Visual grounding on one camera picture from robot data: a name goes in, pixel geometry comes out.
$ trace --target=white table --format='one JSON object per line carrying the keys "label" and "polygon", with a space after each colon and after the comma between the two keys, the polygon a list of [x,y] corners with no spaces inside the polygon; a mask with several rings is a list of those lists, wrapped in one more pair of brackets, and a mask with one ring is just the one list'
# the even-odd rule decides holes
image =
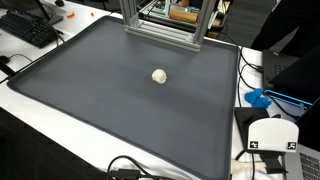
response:
{"label": "white table", "polygon": [[[54,0],[47,0],[47,2],[54,4]],[[64,32],[64,38],[66,40],[72,38],[85,27],[89,26],[99,17],[104,15],[110,15],[109,12],[78,5],[65,1],[65,6],[62,7],[58,14],[64,16],[64,20],[55,24],[54,27]],[[75,13],[75,17],[67,19],[66,15]],[[119,14],[112,14],[111,16],[122,18]],[[44,49],[38,49],[33,47],[22,40],[15,38],[0,30],[0,55],[10,56],[12,54],[23,54],[32,60],[45,55],[56,47],[55,43],[50,44]],[[261,52],[244,48],[244,56],[251,63],[261,65]],[[29,62],[23,57],[14,57],[8,64],[12,69],[19,70]],[[246,81],[254,87],[261,87],[261,74],[255,72],[249,67],[244,70],[243,73]],[[5,79],[6,76],[0,72],[0,81]],[[243,83],[240,86],[241,97],[246,92],[251,91],[245,87]],[[139,162],[143,163],[151,174],[163,175],[176,179],[198,179],[193,175],[167,163],[166,161],[159,159],[145,151],[142,151],[122,140],[119,140],[101,130],[98,130],[92,126],[89,126],[81,121],[78,121],[70,116],[67,116],[57,110],[40,104],[34,100],[31,100],[25,96],[10,90],[5,83],[0,84],[0,106],[23,122],[29,124],[39,132],[48,136],[55,142],[59,143],[66,149],[70,150],[74,154],[83,158],[92,165],[106,169],[109,162],[118,155],[128,155]],[[250,106],[248,103],[241,99],[243,106]],[[289,108],[290,112],[297,111],[297,108],[292,108],[290,105],[283,104],[285,108]],[[281,111],[274,105],[269,109],[269,114],[274,115],[281,113]],[[232,157],[235,157],[243,149],[239,136],[239,131],[236,122],[233,123],[233,137],[232,137]],[[251,161],[251,156],[244,154],[241,158],[242,161]],[[126,161],[116,161],[114,167],[133,168],[134,166]],[[246,170],[233,176],[233,179],[245,180],[251,179],[252,171]],[[275,180],[282,179],[282,175],[266,175],[264,172],[256,172],[257,180]]]}

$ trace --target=blue object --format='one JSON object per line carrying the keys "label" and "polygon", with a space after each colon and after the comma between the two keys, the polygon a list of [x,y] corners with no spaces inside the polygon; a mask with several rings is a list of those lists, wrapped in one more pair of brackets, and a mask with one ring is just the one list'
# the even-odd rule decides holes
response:
{"label": "blue object", "polygon": [[263,90],[257,88],[252,92],[246,93],[244,98],[245,100],[252,105],[254,108],[265,108],[267,109],[271,105],[271,101],[269,101],[265,97],[261,97]]}

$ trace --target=white ball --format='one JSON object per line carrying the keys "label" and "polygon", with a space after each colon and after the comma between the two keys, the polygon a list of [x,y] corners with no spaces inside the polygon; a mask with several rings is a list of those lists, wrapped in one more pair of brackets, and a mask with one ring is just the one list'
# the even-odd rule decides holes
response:
{"label": "white ball", "polygon": [[166,72],[162,69],[157,69],[152,73],[152,80],[158,84],[163,84],[167,80]]}

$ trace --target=white device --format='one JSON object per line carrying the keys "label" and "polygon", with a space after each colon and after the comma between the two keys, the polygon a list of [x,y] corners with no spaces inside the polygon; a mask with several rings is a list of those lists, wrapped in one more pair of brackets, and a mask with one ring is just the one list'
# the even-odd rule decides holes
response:
{"label": "white device", "polygon": [[253,122],[248,130],[248,149],[296,152],[299,128],[291,121],[265,118]]}

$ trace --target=metal frame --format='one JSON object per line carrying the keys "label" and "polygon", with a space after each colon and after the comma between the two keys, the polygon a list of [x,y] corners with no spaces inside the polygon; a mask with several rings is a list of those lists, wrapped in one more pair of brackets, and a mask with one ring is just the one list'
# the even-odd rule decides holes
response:
{"label": "metal frame", "polygon": [[119,0],[126,31],[162,43],[199,52],[217,0],[203,0],[195,33],[189,33],[139,19],[135,0]]}

